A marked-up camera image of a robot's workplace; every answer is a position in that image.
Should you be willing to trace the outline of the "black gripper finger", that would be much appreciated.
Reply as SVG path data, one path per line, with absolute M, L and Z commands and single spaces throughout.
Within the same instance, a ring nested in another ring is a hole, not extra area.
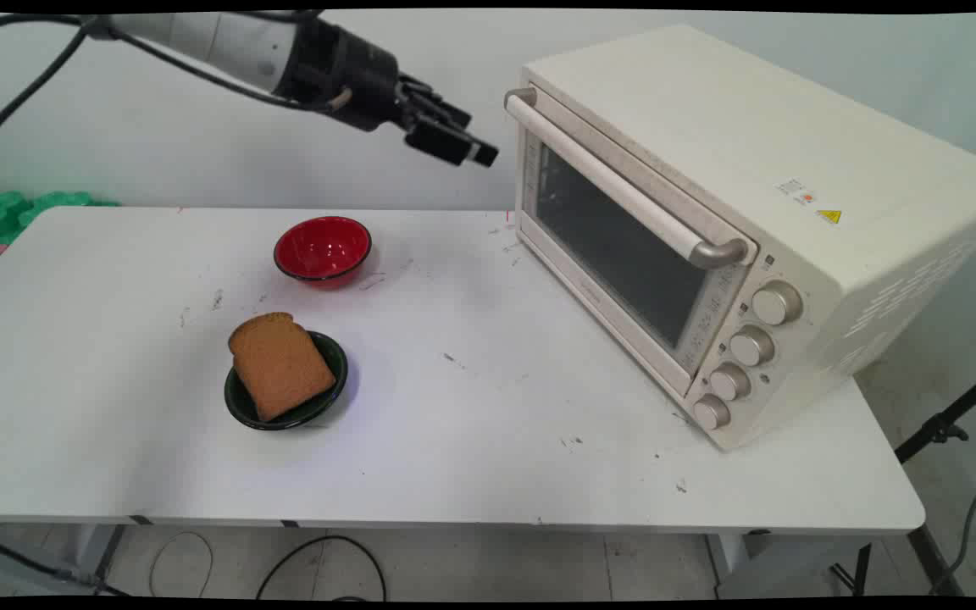
M 412 120 L 404 143 L 454 166 L 472 162 L 491 167 L 499 154 L 498 147 L 471 136 L 464 128 L 425 114 Z
M 399 75 L 399 99 L 402 100 L 402 107 L 414 114 L 422 114 L 456 128 L 466 128 L 471 124 L 472 116 L 469 113 L 453 107 L 431 86 L 411 75 Z

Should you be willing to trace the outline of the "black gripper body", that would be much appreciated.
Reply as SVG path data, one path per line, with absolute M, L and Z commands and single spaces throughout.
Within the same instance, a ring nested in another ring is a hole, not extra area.
M 342 124 L 410 131 L 406 74 L 382 47 L 318 17 L 298 17 L 278 97 Z

